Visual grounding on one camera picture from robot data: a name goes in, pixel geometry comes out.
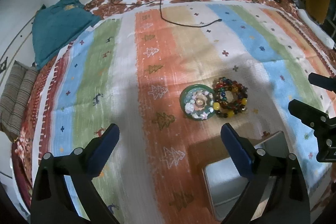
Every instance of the beaded bracelet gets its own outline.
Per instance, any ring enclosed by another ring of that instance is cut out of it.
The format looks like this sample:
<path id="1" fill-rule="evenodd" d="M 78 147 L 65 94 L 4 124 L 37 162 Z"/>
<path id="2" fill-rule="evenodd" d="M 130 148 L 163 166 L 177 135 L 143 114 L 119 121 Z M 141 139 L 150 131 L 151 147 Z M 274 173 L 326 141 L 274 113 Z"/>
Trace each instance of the beaded bracelet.
<path id="1" fill-rule="evenodd" d="M 221 77 L 215 85 L 214 92 L 213 109 L 219 117 L 230 118 L 247 111 L 247 88 L 237 81 Z"/>

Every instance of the white cord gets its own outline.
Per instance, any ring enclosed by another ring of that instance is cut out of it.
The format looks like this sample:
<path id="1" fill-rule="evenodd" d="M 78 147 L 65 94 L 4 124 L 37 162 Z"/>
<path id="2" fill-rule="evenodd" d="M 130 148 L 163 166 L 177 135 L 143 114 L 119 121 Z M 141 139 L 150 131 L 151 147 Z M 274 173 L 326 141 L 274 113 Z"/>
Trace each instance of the white cord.
<path id="1" fill-rule="evenodd" d="M 151 4 L 154 1 L 157 1 L 157 0 L 152 0 L 152 1 L 149 1 L 149 2 L 146 2 L 146 3 L 139 4 L 137 6 L 143 6 L 143 5 Z M 114 4 L 114 5 L 135 5 L 134 3 L 133 4 L 127 4 L 127 3 L 122 3 L 122 2 L 119 2 L 119 3 L 113 3 L 112 2 L 112 4 Z"/>

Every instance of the teal towel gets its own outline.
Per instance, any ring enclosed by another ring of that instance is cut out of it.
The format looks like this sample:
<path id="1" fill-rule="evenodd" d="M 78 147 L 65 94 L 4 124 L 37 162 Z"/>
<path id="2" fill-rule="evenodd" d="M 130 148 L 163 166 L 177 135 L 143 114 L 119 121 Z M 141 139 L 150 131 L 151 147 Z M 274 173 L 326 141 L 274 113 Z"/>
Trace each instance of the teal towel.
<path id="1" fill-rule="evenodd" d="M 88 26 L 94 26 L 100 17 L 85 11 L 79 0 L 60 0 L 40 10 L 33 23 L 35 63 L 41 69 L 59 50 L 75 40 Z"/>

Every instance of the screw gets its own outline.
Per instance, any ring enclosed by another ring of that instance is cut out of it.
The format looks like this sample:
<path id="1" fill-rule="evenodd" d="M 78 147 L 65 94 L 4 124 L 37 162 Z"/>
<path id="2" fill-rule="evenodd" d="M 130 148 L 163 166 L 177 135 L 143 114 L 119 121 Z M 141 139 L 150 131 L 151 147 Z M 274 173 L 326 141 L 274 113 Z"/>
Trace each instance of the screw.
<path id="1" fill-rule="evenodd" d="M 264 156 L 266 154 L 266 151 L 263 150 L 262 148 L 258 148 L 257 149 L 257 153 L 260 155 L 260 156 Z"/>
<path id="2" fill-rule="evenodd" d="M 331 139 L 327 139 L 326 140 L 326 144 L 331 147 L 333 145 L 333 142 L 331 141 Z"/>
<path id="3" fill-rule="evenodd" d="M 290 153 L 290 154 L 288 155 L 288 157 L 289 157 L 291 160 L 296 160 L 296 156 L 295 156 L 295 154 L 293 154 L 293 153 Z"/>
<path id="4" fill-rule="evenodd" d="M 43 158 L 45 159 L 45 160 L 47 160 L 48 158 L 50 158 L 51 157 L 51 153 L 45 153 L 44 154 L 44 156 L 43 156 Z"/>
<path id="5" fill-rule="evenodd" d="M 75 150 L 73 151 L 73 153 L 75 154 L 75 155 L 79 155 L 80 153 L 82 153 L 83 152 L 83 148 L 81 148 L 81 147 L 77 147 L 77 148 L 75 148 Z"/>

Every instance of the blue gripper pad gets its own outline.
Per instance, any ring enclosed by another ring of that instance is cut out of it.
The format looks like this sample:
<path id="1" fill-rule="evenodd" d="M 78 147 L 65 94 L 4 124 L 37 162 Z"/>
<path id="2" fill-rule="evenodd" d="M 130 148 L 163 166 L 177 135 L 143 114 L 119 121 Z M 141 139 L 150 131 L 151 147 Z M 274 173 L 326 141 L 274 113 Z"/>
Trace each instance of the blue gripper pad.
<path id="1" fill-rule="evenodd" d="M 251 151 L 251 148 L 254 149 L 253 145 L 247 139 L 239 137 L 229 123 L 223 124 L 220 136 L 240 176 L 251 180 L 253 158 L 244 147 Z"/>
<path id="2" fill-rule="evenodd" d="M 101 142 L 95 149 L 87 163 L 87 174 L 97 177 L 104 165 L 112 154 L 113 149 L 119 141 L 119 127 L 115 124 L 110 125 L 104 134 L 100 137 Z"/>

